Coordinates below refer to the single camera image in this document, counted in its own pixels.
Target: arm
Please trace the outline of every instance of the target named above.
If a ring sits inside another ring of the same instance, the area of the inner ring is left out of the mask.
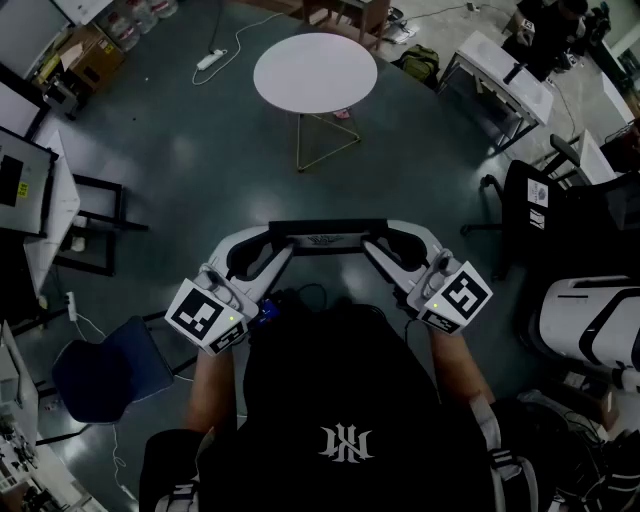
[[[218,432],[235,430],[236,392],[233,370],[231,350],[215,357],[200,351],[187,408],[187,429],[202,433],[211,428]]]
[[[429,329],[436,380],[442,401],[468,404],[482,394],[491,404],[495,397],[480,373],[462,336]]]

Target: white device with black stripe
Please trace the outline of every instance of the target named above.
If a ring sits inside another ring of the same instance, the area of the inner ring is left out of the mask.
[[[271,253],[250,271],[270,248]],[[197,277],[185,279],[165,319],[214,355],[238,343],[293,256],[363,253],[390,283],[399,307],[448,334],[491,298],[471,263],[461,264],[426,228],[398,220],[272,222],[224,238]]]
[[[556,281],[542,304],[540,336],[561,356],[640,371],[640,286],[625,276]]]

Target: green bag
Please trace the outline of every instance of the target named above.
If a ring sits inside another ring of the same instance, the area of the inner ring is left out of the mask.
[[[416,44],[409,48],[402,56],[392,62],[416,80],[431,89],[438,87],[437,74],[440,71],[440,57],[431,48]]]

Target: cardboard box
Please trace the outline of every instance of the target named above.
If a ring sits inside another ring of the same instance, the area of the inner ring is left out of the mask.
[[[68,71],[95,92],[111,79],[124,62],[124,54],[96,27],[87,25],[74,30],[58,50],[58,55],[62,57],[67,50],[79,43],[82,44],[82,54],[69,65]]]

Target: electronic equipment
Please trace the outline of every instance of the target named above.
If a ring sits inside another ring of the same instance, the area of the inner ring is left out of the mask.
[[[263,249],[271,254],[250,271]],[[456,334],[486,305],[492,292],[466,262],[426,228],[397,220],[271,222],[224,238],[196,278],[185,279],[165,320],[210,355],[238,343],[261,301],[293,256],[364,253],[395,285],[399,307],[448,334]]]
[[[47,91],[42,95],[44,102],[55,112],[63,114],[67,119],[73,121],[80,108],[78,96],[67,87],[60,77],[56,76],[51,80]]]
[[[640,370],[640,286],[624,276],[553,283],[540,311],[540,336],[564,357]]]
[[[0,127],[0,228],[46,236],[58,155]]]

